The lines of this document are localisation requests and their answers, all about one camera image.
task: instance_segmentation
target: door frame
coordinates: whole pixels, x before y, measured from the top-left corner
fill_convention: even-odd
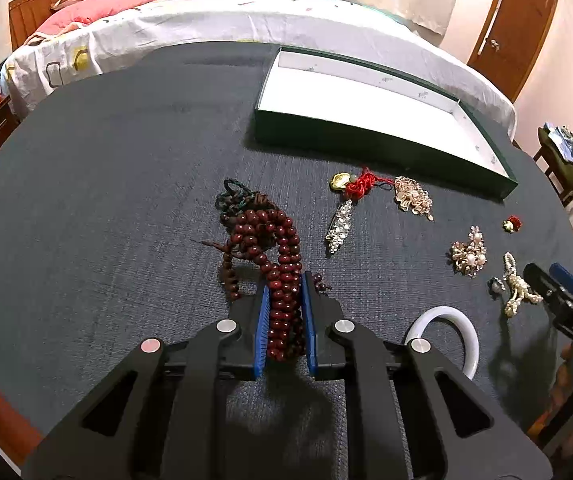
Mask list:
[[[491,20],[493,19],[493,14],[495,13],[495,8],[497,7],[499,1],[500,0],[492,0],[491,2],[491,6],[489,7],[489,12],[487,14],[486,20],[484,20],[483,28],[480,31],[480,35],[478,36],[478,41],[475,42],[475,47],[467,62],[468,66],[472,66],[473,62],[478,57],[478,51],[480,50],[480,46],[483,44],[486,33],[489,30],[489,25],[491,24]],[[515,94],[513,94],[512,96],[507,96],[512,103],[516,101],[518,95],[524,88],[527,79],[529,79],[529,75],[531,75],[531,71],[535,66],[535,62],[537,61],[537,58],[540,55],[540,51],[542,50],[542,47],[545,44],[545,40],[547,39],[547,35],[549,34],[549,29],[551,28],[551,24],[553,23],[553,17],[555,16],[555,10],[557,8],[557,5],[558,5],[558,0],[553,0],[553,4],[551,5],[551,11],[549,12],[549,17],[547,19],[547,23],[545,24],[545,29],[542,32],[542,37],[540,38],[540,41],[537,44],[537,48],[534,52],[531,61],[529,62],[525,75],[522,78],[520,84],[518,85],[518,89],[516,89]]]

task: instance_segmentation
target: gray tablecloth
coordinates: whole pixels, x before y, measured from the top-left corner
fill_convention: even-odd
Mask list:
[[[573,231],[545,176],[481,118],[519,181],[503,203],[426,182],[429,222],[375,189],[356,206],[347,243],[327,259],[323,238],[339,202],[329,177],[368,161],[295,146],[277,153],[252,140],[254,103],[275,52],[249,43],[161,49],[58,89],[3,145],[2,393],[47,432],[145,336],[181,340],[224,317],[220,254],[191,240],[224,240],[213,204],[232,177],[294,218],[307,267],[378,335],[403,341],[432,306],[464,311],[481,343],[475,383],[528,426],[547,400],[559,341],[541,305],[506,320],[487,280],[502,274],[506,251],[520,270],[560,262],[573,272]],[[511,214],[523,221],[517,234],[502,230]],[[454,274],[447,257],[471,225],[482,229],[489,260],[473,280]],[[256,276],[250,267],[241,274]],[[435,322],[425,335],[462,364],[454,328]],[[237,385],[228,402],[230,478],[344,478],[343,399],[342,383],[315,384],[302,363],[297,374],[269,371]]]

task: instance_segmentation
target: pink blanket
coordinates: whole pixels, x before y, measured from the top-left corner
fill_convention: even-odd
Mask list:
[[[133,9],[154,0],[84,0],[58,10],[39,26],[24,44],[39,44],[70,30],[81,28],[123,10]]]

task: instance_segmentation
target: white bed sheet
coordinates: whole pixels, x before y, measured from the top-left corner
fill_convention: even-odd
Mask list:
[[[59,86],[196,41],[278,43],[375,62],[436,84],[515,134],[513,104],[486,78],[384,13],[342,0],[158,0],[20,47],[0,87],[23,117]]]

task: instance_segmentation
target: blue cloth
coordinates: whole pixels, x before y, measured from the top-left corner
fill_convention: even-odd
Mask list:
[[[573,134],[566,127],[553,126],[545,123],[545,130],[549,132],[549,139],[558,148],[560,155],[566,162],[573,164]]]

